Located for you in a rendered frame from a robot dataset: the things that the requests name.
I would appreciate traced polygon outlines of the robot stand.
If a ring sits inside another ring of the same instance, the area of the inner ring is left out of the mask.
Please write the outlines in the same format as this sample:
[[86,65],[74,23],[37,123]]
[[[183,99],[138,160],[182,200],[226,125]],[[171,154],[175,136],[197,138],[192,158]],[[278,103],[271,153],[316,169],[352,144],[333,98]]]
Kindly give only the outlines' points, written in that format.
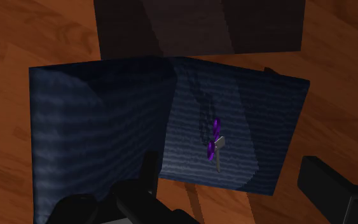
[[294,52],[306,0],[93,0],[102,59]]

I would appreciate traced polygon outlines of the purple handled scissors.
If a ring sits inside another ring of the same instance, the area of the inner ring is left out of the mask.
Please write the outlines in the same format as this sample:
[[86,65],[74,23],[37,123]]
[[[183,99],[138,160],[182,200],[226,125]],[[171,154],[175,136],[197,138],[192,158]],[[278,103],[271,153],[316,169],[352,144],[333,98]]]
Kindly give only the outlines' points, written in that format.
[[216,117],[213,123],[212,134],[213,140],[210,140],[207,145],[207,158],[211,161],[213,158],[216,158],[216,170],[221,172],[220,159],[219,159],[219,150],[225,146],[225,138],[220,135],[221,130],[221,120]]

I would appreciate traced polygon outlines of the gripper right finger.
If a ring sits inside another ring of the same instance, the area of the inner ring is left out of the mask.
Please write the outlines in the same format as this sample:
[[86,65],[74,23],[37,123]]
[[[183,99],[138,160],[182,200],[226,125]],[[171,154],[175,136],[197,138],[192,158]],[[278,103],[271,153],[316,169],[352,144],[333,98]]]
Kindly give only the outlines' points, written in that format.
[[358,185],[316,156],[304,156],[298,188],[330,224],[358,224]]

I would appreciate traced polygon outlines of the dark blue fabric chair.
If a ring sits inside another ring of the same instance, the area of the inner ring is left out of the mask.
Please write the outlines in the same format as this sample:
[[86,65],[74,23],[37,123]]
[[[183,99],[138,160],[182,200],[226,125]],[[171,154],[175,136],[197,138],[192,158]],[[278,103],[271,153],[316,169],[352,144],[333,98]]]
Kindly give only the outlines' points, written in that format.
[[[310,83],[187,57],[29,69],[33,224],[75,193],[103,199],[156,151],[164,179],[273,194]],[[207,158],[215,118],[225,146]]]

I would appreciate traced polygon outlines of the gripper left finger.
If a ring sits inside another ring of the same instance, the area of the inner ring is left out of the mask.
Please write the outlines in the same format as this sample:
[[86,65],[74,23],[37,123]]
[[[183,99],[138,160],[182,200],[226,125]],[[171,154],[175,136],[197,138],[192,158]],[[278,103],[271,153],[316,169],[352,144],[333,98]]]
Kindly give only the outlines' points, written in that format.
[[101,202],[89,193],[64,197],[46,224],[200,224],[156,198],[158,157],[156,151],[146,152],[139,177],[114,183]]

